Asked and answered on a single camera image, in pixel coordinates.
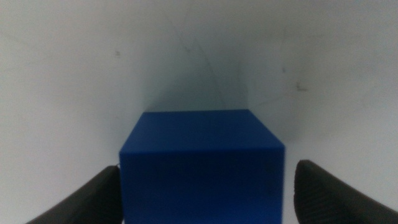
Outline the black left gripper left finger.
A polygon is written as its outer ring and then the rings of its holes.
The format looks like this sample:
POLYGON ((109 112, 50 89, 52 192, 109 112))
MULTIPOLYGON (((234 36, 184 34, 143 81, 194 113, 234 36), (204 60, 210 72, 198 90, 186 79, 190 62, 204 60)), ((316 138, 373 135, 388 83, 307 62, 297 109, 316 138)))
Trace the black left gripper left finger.
POLYGON ((108 166, 28 224, 119 224, 123 220, 120 170, 108 166))

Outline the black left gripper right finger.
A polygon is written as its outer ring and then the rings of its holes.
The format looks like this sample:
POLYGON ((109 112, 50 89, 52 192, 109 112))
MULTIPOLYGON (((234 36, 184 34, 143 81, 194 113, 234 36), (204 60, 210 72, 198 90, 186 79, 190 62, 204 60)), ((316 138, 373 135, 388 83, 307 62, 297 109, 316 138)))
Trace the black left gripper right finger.
POLYGON ((299 223, 397 224, 397 212, 310 160, 298 162, 294 209, 299 223))

